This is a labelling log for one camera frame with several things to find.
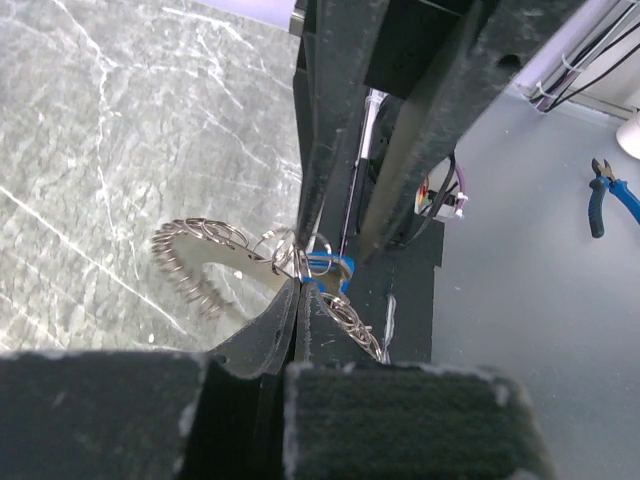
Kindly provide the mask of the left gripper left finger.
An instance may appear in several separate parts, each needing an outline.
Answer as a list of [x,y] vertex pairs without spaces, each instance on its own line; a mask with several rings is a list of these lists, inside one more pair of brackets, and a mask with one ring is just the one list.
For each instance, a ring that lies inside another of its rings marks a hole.
[[209,352],[1,358],[5,479],[279,479],[300,286]]

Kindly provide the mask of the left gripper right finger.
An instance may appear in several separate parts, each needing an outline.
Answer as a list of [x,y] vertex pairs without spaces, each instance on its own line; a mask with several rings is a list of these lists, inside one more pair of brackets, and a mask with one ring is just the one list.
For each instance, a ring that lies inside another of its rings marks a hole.
[[287,479],[552,479],[524,387],[493,368],[422,362],[318,362],[311,329],[333,326],[305,286],[306,351],[284,374]]

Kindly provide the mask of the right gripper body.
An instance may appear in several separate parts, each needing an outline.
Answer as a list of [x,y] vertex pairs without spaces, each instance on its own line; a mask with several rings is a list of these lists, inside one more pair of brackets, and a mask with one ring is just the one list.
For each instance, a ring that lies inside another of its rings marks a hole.
[[481,1],[391,1],[364,84],[408,98],[425,74],[447,68],[469,48],[482,19]]

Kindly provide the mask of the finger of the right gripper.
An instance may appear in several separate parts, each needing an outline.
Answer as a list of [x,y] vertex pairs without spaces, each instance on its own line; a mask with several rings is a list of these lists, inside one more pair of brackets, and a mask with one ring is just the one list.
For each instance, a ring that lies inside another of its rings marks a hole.
[[348,130],[363,106],[365,76],[387,1],[307,1],[294,100],[302,160],[296,243],[311,239]]
[[581,7],[579,1],[475,1],[405,100],[359,237],[383,250],[428,173],[512,78]]

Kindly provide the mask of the white round container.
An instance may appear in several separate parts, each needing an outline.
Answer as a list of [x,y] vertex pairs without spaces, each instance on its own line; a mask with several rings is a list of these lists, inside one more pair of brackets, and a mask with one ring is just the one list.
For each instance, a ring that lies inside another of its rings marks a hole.
[[640,111],[636,111],[619,127],[616,141],[626,154],[640,159]]

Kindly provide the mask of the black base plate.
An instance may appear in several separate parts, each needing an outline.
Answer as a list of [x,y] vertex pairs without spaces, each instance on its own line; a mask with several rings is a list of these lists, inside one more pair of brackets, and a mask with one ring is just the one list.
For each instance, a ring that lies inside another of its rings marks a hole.
[[431,222],[413,241],[401,234],[367,259],[361,237],[344,253],[355,261],[345,294],[305,287],[299,337],[305,359],[320,365],[350,362],[428,363],[431,361],[436,269],[442,264],[444,225]]

